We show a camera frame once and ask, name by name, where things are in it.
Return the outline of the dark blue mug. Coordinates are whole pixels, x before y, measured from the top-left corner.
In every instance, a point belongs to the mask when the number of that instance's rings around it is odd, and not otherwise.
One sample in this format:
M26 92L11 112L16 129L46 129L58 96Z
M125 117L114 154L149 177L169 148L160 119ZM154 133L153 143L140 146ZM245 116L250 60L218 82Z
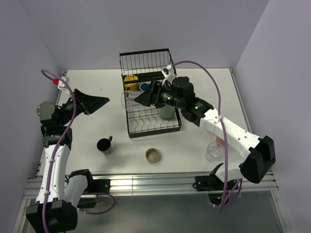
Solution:
M150 87L150 83L148 82L143 82L139 84L139 89L140 91L146 91Z

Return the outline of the aluminium frame rail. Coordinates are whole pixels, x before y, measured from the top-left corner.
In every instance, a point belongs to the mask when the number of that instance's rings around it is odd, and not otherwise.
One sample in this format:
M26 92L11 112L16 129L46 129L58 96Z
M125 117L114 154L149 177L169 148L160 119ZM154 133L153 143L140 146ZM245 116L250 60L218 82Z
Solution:
M208 172L155 173L130 175L93 175L94 180L110 180L109 193L118 196L156 196L199 194L192 184L196 176L206 176ZM22 199L36 199L41 188L42 177L30 179L26 183ZM276 191L278 185L270 171L259 184L246 179L242 182L242 192Z

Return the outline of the black metal mug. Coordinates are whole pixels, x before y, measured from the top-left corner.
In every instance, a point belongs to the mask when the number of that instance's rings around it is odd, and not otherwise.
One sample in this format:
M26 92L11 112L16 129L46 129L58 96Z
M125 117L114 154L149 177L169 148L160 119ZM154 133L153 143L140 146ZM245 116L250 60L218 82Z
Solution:
M109 136L108 138L102 138L97 142L97 150L105 155L109 155L112 153L112 142L113 136Z

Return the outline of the clear glass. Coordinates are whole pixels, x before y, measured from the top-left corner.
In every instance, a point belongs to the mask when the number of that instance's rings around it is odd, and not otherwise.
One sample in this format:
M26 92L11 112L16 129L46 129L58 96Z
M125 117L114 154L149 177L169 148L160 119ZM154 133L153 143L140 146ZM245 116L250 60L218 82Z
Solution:
M210 162L216 162L216 161L222 160L224 155L225 155L225 149L220 143L213 142L207 146L207 150L205 153L206 160Z
M135 98L141 95L142 91L125 90L121 95L121 103L125 110L136 109L143 107L140 103L135 101Z

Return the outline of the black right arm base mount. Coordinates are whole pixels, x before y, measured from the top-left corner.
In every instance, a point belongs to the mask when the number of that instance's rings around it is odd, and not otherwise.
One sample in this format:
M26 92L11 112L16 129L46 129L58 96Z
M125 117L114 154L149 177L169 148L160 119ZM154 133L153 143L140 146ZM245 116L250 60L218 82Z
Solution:
M221 182L216 176L196 176L195 182L192 184L192 187L198 192L214 192L208 195L210 202L216 206L220 206L222 201L224 183Z

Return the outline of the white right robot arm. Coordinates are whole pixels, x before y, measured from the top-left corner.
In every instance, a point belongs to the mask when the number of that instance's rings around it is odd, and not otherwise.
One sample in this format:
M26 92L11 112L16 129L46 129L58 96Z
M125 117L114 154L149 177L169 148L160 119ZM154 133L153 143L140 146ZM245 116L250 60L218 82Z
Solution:
M219 165L210 177L211 186L221 189L227 181L241 178L260 183L276 162L274 141L269 136L259 137L222 116L216 108L195 95L188 77L177 77L171 85L153 81L148 90L135 98L143 106L180 109L182 116L227 142L241 156L228 165Z

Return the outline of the small brown glass jar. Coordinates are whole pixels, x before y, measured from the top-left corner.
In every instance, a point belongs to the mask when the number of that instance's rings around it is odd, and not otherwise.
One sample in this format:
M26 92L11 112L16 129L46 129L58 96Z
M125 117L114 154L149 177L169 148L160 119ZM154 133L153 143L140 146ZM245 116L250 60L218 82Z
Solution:
M154 164L159 162L161 155L158 149L149 148L145 152L145 157L148 163Z

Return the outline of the green plastic cup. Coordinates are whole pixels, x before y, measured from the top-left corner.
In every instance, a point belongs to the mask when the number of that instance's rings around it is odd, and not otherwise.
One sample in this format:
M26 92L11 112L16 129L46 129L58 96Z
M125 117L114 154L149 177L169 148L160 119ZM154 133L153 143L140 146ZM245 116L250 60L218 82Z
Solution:
M158 110L159 115L164 119L170 119L174 116L175 109L172 106L165 105Z

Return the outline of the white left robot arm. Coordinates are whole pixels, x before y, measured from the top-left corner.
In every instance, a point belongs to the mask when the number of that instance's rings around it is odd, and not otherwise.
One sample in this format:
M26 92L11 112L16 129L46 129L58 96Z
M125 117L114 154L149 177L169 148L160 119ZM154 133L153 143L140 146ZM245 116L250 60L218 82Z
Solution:
M73 96L57 106L39 104L44 146L44 174L35 203L26 209L26 218L37 233L65 233L76 228L81 196L94 190L89 169L73 171L66 179L66 166L72 146L71 125L76 116L90 115L110 101L74 89Z

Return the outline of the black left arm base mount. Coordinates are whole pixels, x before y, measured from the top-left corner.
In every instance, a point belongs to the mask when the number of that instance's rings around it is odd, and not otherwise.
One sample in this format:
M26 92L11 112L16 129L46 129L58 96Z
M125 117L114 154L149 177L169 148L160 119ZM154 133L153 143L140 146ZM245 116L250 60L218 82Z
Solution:
M109 179L95 179L93 180L92 186L88 188L83 194L89 193L109 193L110 191L110 183ZM94 208L98 200L98 196L96 197L81 197L77 207L79 209L91 209Z

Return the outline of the black wire dish rack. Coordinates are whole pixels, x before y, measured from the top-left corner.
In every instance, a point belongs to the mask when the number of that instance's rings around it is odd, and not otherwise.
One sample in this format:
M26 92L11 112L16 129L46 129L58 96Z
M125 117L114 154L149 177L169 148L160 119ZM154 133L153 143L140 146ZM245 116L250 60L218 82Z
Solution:
M165 76L162 70L173 63L168 48L120 53L128 136L139 138L181 129L178 109L159 102Z

